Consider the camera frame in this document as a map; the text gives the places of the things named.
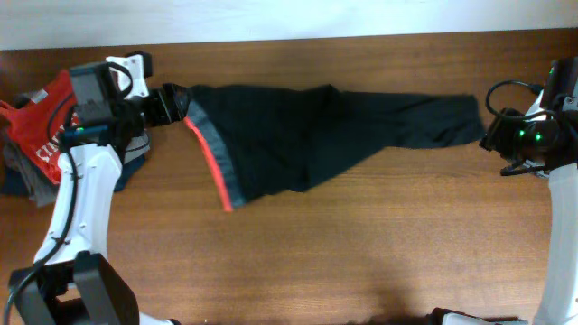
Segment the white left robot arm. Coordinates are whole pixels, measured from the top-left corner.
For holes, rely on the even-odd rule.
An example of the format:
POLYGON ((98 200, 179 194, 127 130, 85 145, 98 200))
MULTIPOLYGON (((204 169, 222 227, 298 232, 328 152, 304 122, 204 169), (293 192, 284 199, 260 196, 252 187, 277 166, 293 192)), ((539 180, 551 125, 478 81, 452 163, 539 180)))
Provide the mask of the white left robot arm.
POLYGON ((64 70, 47 95, 4 108, 9 137, 47 149, 40 169, 57 188, 32 265, 11 273, 5 315, 26 324, 154 323, 107 259, 111 202, 132 141, 183 118, 170 88, 149 89, 152 56, 136 51, 64 70))

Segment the black leggings with red waistband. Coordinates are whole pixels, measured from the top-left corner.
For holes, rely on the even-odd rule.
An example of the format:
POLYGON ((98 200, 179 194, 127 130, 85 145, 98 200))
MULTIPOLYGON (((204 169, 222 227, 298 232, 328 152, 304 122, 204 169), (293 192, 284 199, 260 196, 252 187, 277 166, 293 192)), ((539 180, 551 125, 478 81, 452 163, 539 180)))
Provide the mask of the black leggings with red waistband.
POLYGON ((183 119, 200 142, 224 210, 284 190, 305 192, 386 147, 480 140, 473 95, 193 86, 183 119))

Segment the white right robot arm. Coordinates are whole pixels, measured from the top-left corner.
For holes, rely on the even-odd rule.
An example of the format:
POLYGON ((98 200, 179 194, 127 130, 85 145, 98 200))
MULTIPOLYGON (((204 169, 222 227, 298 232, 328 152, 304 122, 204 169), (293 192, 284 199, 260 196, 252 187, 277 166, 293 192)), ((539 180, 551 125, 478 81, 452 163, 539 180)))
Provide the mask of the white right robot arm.
POLYGON ((577 98, 567 92, 537 99, 523 114, 498 112, 480 146, 510 163, 500 174, 534 174, 548 179, 552 203, 545 289, 534 324, 577 322, 577 98))

